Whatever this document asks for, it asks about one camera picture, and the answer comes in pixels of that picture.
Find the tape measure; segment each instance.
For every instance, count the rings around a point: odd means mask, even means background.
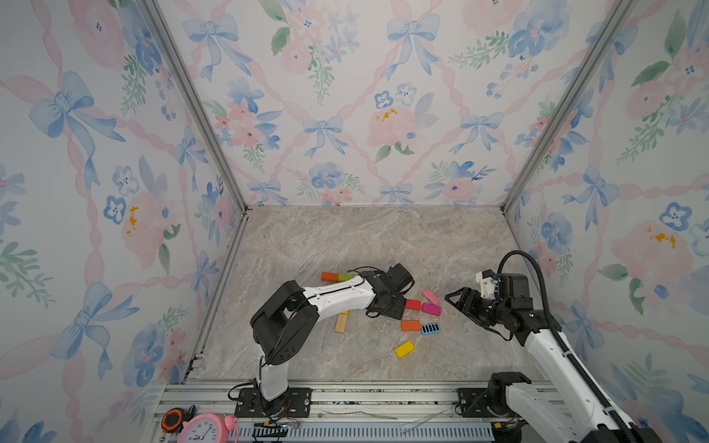
[[[162,433],[172,434],[182,431],[182,423],[192,420],[196,408],[190,406],[188,410],[182,408],[174,408],[167,411],[167,414],[162,418]]]

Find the magenta block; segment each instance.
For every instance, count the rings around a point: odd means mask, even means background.
[[[441,299],[436,297],[436,295],[430,289],[426,289],[425,291],[423,291],[423,296],[426,297],[432,305],[437,305],[441,302]]]
[[[436,317],[440,317],[441,316],[441,307],[436,306],[436,305],[431,305],[429,303],[424,303],[423,306],[421,306],[421,312],[435,315]]]

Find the orange block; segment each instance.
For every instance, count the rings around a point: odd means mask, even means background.
[[[406,309],[421,310],[421,302],[419,300],[406,300]]]
[[[324,281],[331,281],[333,283],[337,283],[337,274],[334,274],[332,272],[323,272],[323,275],[320,276],[320,280]]]
[[[404,320],[403,322],[401,322],[401,330],[405,332],[420,331],[421,322],[418,320]]]

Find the toy block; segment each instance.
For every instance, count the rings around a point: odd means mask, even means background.
[[[421,333],[424,335],[437,334],[441,332],[441,328],[438,323],[429,323],[428,325],[421,325]]]
[[[406,309],[421,310],[421,302],[418,300],[406,300]]]
[[[420,331],[421,322],[418,320],[404,320],[403,322],[401,322],[401,330],[404,332]]]
[[[411,342],[411,340],[409,340],[406,343],[402,344],[400,347],[396,348],[394,352],[396,353],[396,356],[399,359],[402,359],[409,355],[414,349],[416,348],[413,347],[413,343]]]
[[[323,272],[323,274],[320,275],[320,280],[331,281],[333,283],[337,283],[337,278],[338,275],[334,272]]]
[[[425,291],[423,291],[423,296],[426,297],[426,299],[428,299],[428,301],[430,301],[432,305],[437,305],[441,302],[441,299],[436,297],[436,295],[430,289],[426,289]]]
[[[440,306],[435,306],[435,305],[430,305],[428,303],[424,303],[421,306],[421,312],[422,313],[427,313],[431,315],[435,315],[436,317],[441,316],[441,307]]]
[[[349,313],[348,310],[346,310],[344,313],[341,313],[337,316],[337,324],[335,325],[335,332],[338,334],[344,334],[345,333],[345,326],[347,326],[347,314]]]

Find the wooden block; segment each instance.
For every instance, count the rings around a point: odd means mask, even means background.
[[[440,317],[440,316],[441,316],[441,307],[440,307],[440,306],[430,305],[430,304],[428,304],[428,303],[424,303],[424,304],[421,306],[421,312],[427,313],[427,314],[431,314],[431,315],[435,315],[436,317]]]
[[[404,320],[403,322],[401,322],[401,330],[404,332],[420,331],[421,322],[418,320]]]
[[[349,311],[345,311],[344,313],[341,313],[337,316],[337,324],[335,325],[335,332],[338,334],[344,334],[345,333],[345,326],[347,326],[347,313]]]
[[[406,309],[421,310],[421,302],[418,300],[407,300]]]
[[[432,305],[437,305],[441,302],[441,299],[436,297],[436,295],[430,289],[426,289],[425,291],[423,291],[423,296],[426,297],[426,299],[430,301]]]
[[[333,283],[337,283],[337,277],[338,277],[338,275],[333,272],[323,272],[323,274],[320,275],[320,280],[331,281]]]
[[[416,348],[413,347],[413,343],[411,342],[411,340],[409,340],[406,343],[402,344],[400,347],[396,348],[394,352],[396,353],[396,356],[399,359],[402,359],[409,355],[414,349]]]

